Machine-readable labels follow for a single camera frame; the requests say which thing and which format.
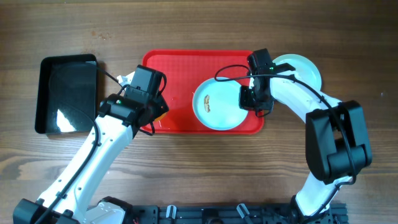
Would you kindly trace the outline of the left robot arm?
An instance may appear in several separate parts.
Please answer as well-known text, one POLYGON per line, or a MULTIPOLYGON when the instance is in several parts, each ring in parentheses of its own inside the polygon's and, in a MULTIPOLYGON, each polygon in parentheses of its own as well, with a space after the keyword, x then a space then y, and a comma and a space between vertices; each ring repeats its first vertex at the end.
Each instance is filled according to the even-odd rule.
POLYGON ((106 197, 89 203, 120 152, 146 125, 168 112, 162 92, 167 77, 139 65, 119 93, 101 104, 93 129, 58 179, 35 202, 22 199, 13 211, 14 223, 131 223, 132 205, 106 197))

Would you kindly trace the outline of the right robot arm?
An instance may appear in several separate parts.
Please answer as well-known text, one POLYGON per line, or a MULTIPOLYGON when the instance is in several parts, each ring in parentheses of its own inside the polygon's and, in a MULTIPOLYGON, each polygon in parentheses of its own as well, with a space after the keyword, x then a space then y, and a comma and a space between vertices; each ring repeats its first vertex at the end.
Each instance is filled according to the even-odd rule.
POLYGON ((291 223, 309 223, 326 214, 345 185, 353 185, 373 156, 363 109, 322 93, 322 78, 309 59, 285 54, 272 59, 267 49, 247 57, 248 86, 241 87, 242 109, 268 115, 275 101, 305 123, 305 157, 310 173, 292 197, 291 223))

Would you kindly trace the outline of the light blue plate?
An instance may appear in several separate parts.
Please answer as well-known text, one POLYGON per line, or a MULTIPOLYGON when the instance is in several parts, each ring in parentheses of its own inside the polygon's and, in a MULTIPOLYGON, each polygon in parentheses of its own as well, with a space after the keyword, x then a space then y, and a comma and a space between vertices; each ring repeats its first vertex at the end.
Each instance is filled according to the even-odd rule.
POLYGON ((241 84, 220 82, 210 78, 195 90, 192 99, 193 112, 204 126, 217 131, 227 131, 238 127, 247 117, 248 111, 239 107, 241 84))
POLYGON ((322 77, 316 65, 308 58, 297 54, 281 55, 273 60, 276 65, 288 63, 295 68, 294 73, 310 85, 320 91, 322 88, 322 77))

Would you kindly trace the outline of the orange sponge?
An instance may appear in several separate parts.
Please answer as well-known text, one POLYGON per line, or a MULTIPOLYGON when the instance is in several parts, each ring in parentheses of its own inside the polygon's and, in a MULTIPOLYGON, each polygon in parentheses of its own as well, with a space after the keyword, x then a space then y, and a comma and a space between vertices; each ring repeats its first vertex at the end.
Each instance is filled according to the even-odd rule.
POLYGON ((166 116, 167 113, 163 113, 162 115, 160 115, 158 118, 156 118, 154 121, 160 121, 162 118, 164 118, 166 116))

